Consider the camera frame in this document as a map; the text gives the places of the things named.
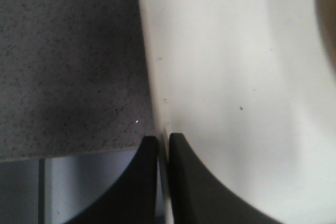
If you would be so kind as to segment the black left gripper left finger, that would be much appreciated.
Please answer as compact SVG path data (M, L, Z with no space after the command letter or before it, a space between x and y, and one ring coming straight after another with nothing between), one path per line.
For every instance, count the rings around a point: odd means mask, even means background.
M158 140L145 136L122 175L68 223L155 223Z

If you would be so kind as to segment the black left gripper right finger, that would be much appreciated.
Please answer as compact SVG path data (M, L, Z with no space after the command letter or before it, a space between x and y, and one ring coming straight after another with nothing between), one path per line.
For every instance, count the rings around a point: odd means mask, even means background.
M168 175L175 223L277 223L224 186L182 133L170 135Z

